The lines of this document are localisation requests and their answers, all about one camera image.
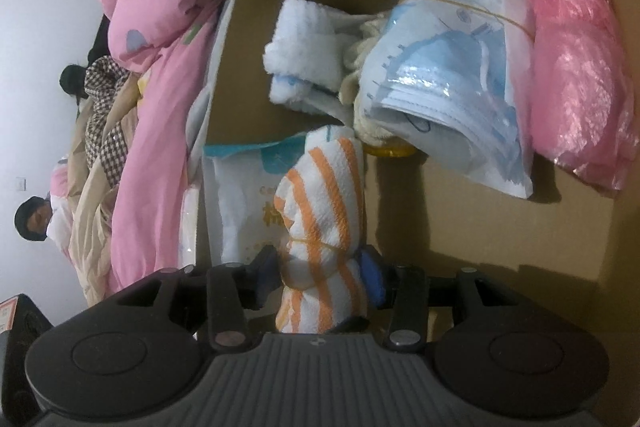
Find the checkered cloth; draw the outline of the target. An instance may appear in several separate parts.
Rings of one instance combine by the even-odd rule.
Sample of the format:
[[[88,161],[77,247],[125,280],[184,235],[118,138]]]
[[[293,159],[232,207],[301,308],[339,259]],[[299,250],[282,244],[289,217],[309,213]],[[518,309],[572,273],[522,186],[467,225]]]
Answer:
[[[119,122],[106,130],[107,117],[128,78],[126,69],[120,67],[109,55],[101,56],[93,62],[85,75],[85,92],[92,103],[92,112],[85,129],[87,164],[92,167],[99,160],[110,187],[119,184],[128,145]]]

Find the orange striped white towel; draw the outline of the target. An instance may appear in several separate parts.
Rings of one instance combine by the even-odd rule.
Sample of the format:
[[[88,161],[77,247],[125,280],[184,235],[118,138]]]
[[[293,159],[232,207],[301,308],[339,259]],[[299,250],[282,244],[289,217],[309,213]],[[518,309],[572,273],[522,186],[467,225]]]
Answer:
[[[277,330],[322,334],[365,317],[368,297],[356,259],[366,224],[363,151],[354,130],[326,126],[308,133],[273,202],[286,228]]]

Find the beige blanket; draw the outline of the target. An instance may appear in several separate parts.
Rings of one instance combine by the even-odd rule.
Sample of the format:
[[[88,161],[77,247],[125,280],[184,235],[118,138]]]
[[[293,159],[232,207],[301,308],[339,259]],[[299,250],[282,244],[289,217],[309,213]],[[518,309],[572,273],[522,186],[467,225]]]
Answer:
[[[138,123],[139,98],[138,76],[132,74],[107,117],[106,130],[116,122],[122,125],[128,153]],[[92,167],[87,164],[85,129],[91,112],[89,102],[77,117],[67,171],[68,202],[73,215],[68,251],[90,307],[111,291],[112,218],[119,187],[110,187],[99,160]]]

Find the pink quilt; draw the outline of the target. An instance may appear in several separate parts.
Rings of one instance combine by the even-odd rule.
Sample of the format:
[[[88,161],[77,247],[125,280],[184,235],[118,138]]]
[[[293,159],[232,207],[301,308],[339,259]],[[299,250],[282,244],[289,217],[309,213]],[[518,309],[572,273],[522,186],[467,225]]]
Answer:
[[[145,79],[112,218],[110,285],[178,265],[186,117],[202,90],[224,0],[99,0],[115,62]]]

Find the brown cardboard box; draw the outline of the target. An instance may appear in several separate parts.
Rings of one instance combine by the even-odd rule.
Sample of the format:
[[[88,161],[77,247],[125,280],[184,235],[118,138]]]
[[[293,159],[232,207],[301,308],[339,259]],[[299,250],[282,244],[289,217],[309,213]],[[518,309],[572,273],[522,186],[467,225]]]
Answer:
[[[283,0],[233,0],[219,26],[208,144],[279,141],[317,118],[269,102],[262,52]],[[314,0],[354,13],[397,0]],[[613,0],[631,72],[639,68],[639,0]],[[393,262],[446,277],[475,267],[589,329],[610,357],[594,411],[609,426],[639,418],[639,173],[614,198],[548,161],[529,200],[473,183],[422,156],[369,160],[367,232]]]

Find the white fluffy sock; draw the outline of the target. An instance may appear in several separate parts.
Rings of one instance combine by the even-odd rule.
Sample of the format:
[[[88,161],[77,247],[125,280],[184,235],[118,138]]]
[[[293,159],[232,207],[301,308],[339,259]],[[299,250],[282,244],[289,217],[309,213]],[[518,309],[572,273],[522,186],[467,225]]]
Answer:
[[[354,42],[350,16],[308,0],[284,0],[262,64],[271,77],[269,101],[296,112],[346,122],[338,101],[344,78],[342,54]]]

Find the blue face mask pack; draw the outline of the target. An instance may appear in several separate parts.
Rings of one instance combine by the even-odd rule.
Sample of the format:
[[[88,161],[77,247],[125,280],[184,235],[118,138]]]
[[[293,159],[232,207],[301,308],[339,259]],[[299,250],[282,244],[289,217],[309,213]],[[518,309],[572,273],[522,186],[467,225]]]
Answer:
[[[530,0],[399,0],[363,63],[359,114],[440,165],[526,199]]]

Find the person lying on bed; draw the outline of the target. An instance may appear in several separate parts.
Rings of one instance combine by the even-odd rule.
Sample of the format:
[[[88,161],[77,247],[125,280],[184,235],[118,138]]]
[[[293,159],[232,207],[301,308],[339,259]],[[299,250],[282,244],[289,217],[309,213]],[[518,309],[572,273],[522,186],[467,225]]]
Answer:
[[[32,196],[15,211],[14,227],[22,239],[29,242],[51,239],[62,251],[70,243],[73,215],[66,198]]]

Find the white wet wipes pack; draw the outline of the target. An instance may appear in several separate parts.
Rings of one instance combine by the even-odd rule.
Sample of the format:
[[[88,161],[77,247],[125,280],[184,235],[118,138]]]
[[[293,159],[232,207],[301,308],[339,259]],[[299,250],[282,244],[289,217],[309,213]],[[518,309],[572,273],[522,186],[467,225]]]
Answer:
[[[284,234],[274,208],[277,187],[305,152],[305,137],[278,142],[207,145],[203,168],[212,262],[248,263]]]

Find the pink plastic bag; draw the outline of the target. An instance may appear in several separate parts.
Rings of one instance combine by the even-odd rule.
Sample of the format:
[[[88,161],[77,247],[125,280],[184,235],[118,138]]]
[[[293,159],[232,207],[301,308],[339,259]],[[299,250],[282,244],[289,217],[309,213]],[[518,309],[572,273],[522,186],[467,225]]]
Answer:
[[[532,0],[536,153],[618,192],[639,147],[634,87],[612,0]]]

